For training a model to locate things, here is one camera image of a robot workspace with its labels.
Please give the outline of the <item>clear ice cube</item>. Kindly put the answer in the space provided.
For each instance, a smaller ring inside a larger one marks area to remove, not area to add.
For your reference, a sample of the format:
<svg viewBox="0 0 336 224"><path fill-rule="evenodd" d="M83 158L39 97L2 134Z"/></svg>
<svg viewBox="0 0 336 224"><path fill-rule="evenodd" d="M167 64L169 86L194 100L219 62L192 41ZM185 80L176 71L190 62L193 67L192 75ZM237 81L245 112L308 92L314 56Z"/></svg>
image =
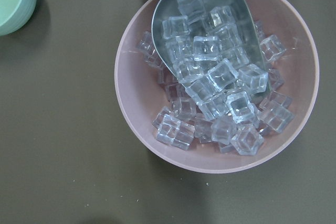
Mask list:
<svg viewBox="0 0 336 224"><path fill-rule="evenodd" d="M286 48L276 35L270 35L260 42L263 57L267 63L277 61L285 52Z"/></svg>
<svg viewBox="0 0 336 224"><path fill-rule="evenodd" d="M195 61L217 61L220 58L217 36L195 36L193 39L193 58Z"/></svg>
<svg viewBox="0 0 336 224"><path fill-rule="evenodd" d="M268 72L251 63L238 70L238 77L250 94L265 92L268 84Z"/></svg>
<svg viewBox="0 0 336 224"><path fill-rule="evenodd" d="M250 124L240 127L230 143L239 155L254 156L264 143L264 138Z"/></svg>
<svg viewBox="0 0 336 224"><path fill-rule="evenodd" d="M226 104L235 123L251 120L255 117L255 109L246 91L230 94Z"/></svg>
<svg viewBox="0 0 336 224"><path fill-rule="evenodd" d="M187 21L188 17L185 15L171 16L168 19L162 21L163 38L171 39L174 37L189 35L190 29Z"/></svg>
<svg viewBox="0 0 336 224"><path fill-rule="evenodd" d="M224 58L208 71L206 77L216 91L222 91L226 86L235 82L238 78L238 71L227 58Z"/></svg>
<svg viewBox="0 0 336 224"><path fill-rule="evenodd" d="M181 120L172 115L165 114L157 130L156 140L167 145L172 145L180 130L180 126Z"/></svg>

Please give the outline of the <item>mint green bowl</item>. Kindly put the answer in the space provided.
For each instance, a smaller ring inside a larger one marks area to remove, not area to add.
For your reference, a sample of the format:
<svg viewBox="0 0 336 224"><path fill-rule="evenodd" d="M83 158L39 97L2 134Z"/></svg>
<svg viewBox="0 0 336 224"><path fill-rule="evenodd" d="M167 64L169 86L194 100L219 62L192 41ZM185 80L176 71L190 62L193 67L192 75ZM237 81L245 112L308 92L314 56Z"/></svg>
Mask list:
<svg viewBox="0 0 336 224"><path fill-rule="evenodd" d="M31 18L37 0L1 0L1 35L23 27Z"/></svg>

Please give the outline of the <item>pink bowl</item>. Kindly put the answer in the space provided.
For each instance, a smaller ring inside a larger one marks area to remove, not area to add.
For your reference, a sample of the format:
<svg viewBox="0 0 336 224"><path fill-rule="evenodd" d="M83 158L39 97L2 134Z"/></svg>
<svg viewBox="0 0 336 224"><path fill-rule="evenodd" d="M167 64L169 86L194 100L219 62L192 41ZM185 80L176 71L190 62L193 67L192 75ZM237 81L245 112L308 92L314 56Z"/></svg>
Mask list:
<svg viewBox="0 0 336 224"><path fill-rule="evenodd" d="M157 72L135 50L143 32L150 29L159 0L148 0L133 16L120 40L114 68L118 103L129 127L154 154L167 162L200 173L224 174L260 165L283 151L301 132L316 101L319 59L312 34L300 14L287 0L246 0L254 19L261 20L267 34L275 34L287 48L276 68L284 78L279 91L292 98L293 120L280 134L265 138L254 156L236 152L222 154L213 144L193 144L188 151L155 139L152 121L168 105L157 83Z"/></svg>

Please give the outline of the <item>metal ice scoop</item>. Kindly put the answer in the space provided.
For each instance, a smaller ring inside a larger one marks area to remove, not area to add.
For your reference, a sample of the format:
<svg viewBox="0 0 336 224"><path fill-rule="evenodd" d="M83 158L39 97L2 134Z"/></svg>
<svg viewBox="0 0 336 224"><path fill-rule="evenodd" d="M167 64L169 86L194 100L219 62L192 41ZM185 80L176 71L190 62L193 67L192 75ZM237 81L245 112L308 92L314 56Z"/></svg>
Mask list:
<svg viewBox="0 0 336 224"><path fill-rule="evenodd" d="M246 0L160 0L152 18L154 46L196 102L232 90L270 91L265 61Z"/></svg>

